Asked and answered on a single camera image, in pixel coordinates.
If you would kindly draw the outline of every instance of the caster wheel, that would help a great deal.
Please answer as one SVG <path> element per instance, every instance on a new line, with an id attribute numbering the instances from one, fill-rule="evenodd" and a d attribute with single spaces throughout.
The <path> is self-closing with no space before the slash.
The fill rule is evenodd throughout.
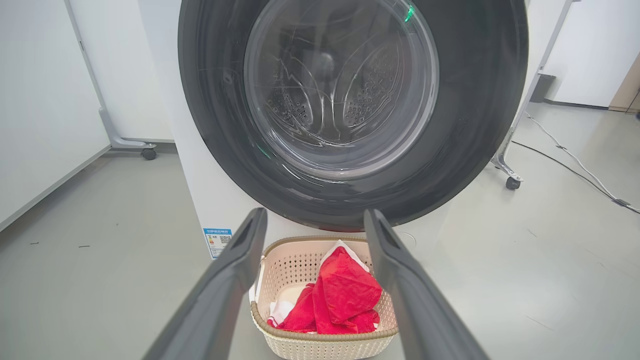
<path id="1" fill-rule="evenodd" d="M 156 151 L 153 149 L 144 149 L 142 150 L 142 157 L 147 160 L 153 160 L 156 158 Z"/>
<path id="2" fill-rule="evenodd" d="M 520 182 L 517 180 L 514 180 L 512 177 L 507 178 L 507 183 L 506 183 L 507 189 L 509 190 L 516 190 L 517 188 L 520 187 Z"/>

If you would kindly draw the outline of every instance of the basket rim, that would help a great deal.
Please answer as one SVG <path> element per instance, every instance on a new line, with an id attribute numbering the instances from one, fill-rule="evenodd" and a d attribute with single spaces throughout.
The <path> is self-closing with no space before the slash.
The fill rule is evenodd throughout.
<path id="1" fill-rule="evenodd" d="M 275 241 L 265 249 L 263 256 L 266 258 L 269 253 L 280 245 L 292 242 L 302 241 L 359 241 L 367 242 L 367 239 L 357 236 L 336 236 L 336 235 L 310 235 L 310 236 L 292 236 L 290 238 L 284 238 Z M 285 331 L 282 329 L 276 329 L 267 324 L 262 319 L 258 312 L 258 304 L 255 301 L 251 301 L 251 315 L 253 321 L 263 332 L 272 335 L 276 338 L 283 338 L 288 340 L 306 340 L 306 341 L 320 341 L 320 342 L 334 342 L 334 341 L 362 341 L 362 340 L 377 340 L 382 338 L 388 338 L 398 333 L 398 326 L 383 331 L 365 332 L 362 334 L 305 334 L 302 332 Z"/>

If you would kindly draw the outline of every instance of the red garment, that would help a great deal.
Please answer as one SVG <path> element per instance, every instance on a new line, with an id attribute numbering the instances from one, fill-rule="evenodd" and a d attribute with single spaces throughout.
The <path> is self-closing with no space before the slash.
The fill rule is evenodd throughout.
<path id="1" fill-rule="evenodd" d="M 373 307 L 382 288 L 375 278 L 338 247 L 320 267 L 315 286 L 308 284 L 278 329 L 318 334 L 358 334 L 380 322 Z"/>

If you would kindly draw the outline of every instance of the washing machine drum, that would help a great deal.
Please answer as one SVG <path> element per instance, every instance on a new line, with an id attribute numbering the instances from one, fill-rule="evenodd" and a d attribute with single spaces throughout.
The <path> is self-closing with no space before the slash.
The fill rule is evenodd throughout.
<path id="1" fill-rule="evenodd" d="M 222 169 L 334 231 L 361 231 L 368 208 L 411 221 L 468 185 L 514 118 L 528 52 L 522 0 L 183 0 L 178 48 Z"/>

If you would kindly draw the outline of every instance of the glossy floor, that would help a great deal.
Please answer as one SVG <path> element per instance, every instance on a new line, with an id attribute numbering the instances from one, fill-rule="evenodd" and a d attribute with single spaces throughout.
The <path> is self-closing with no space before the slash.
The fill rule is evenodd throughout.
<path id="1" fill-rule="evenodd" d="M 640 206 L 640 122 L 528 110 Z M 530 120 L 515 140 L 578 169 Z M 520 189 L 487 166 L 452 200 L 428 274 L 492 359 L 638 359 L 640 215 L 518 145 L 508 163 Z M 0 359 L 139 359 L 209 262 L 177 155 L 107 154 L 0 233 Z M 400 354 L 396 338 L 377 359 Z M 230 358 L 278 359 L 247 311 Z"/>

